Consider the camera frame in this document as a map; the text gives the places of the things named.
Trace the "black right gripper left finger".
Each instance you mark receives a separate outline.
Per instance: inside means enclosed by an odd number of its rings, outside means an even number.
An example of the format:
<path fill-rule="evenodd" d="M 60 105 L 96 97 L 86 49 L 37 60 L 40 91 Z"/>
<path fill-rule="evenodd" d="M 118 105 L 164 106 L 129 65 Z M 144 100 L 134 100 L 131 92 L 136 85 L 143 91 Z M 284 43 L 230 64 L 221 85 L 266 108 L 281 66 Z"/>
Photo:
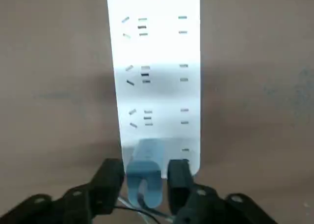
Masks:
<path fill-rule="evenodd" d="M 92 179 L 72 187 L 59 199 L 32 195 L 0 218 L 2 224 L 90 224 L 113 212 L 124 181 L 120 159 L 105 159 Z"/>

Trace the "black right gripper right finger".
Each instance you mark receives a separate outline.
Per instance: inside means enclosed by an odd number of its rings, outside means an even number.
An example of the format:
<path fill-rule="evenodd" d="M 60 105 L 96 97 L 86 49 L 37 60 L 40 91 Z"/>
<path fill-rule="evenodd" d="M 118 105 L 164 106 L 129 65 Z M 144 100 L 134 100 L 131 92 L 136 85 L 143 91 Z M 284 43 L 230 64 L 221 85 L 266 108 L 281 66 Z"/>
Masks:
<path fill-rule="evenodd" d="M 276 223 L 253 199 L 243 193 L 232 193 L 222 198 L 216 189 L 195 183 L 187 159 L 170 160 L 167 193 L 175 224 Z"/>

